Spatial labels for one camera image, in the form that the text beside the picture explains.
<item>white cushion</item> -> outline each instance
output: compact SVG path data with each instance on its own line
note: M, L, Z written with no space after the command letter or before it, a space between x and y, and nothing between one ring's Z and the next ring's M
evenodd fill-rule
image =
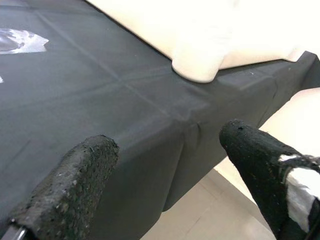
M199 83L211 82L219 69L295 62L303 53L283 21L290 12L277 11L275 0L87 1L172 59L177 73Z

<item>black gripper pad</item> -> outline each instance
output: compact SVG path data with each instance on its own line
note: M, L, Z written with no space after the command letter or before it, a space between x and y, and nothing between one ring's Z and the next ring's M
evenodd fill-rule
M287 187L283 182L285 169L277 164L281 155L302 155L238 119L226 123L219 138L275 237L304 239L306 234L288 216Z
M119 148L106 136L87 138L70 150L10 214L10 220L39 240L83 240Z

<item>beige floor tile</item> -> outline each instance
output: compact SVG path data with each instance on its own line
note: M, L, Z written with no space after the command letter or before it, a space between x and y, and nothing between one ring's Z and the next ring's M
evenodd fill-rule
M204 177L142 240L274 240L269 229Z
M215 201L202 185L197 184L170 210L161 215L156 225L142 240L183 240Z

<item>plastic bag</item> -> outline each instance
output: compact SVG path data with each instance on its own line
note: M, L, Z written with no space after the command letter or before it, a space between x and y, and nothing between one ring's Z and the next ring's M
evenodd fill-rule
M0 55L45 52L47 42L30 31L0 28Z

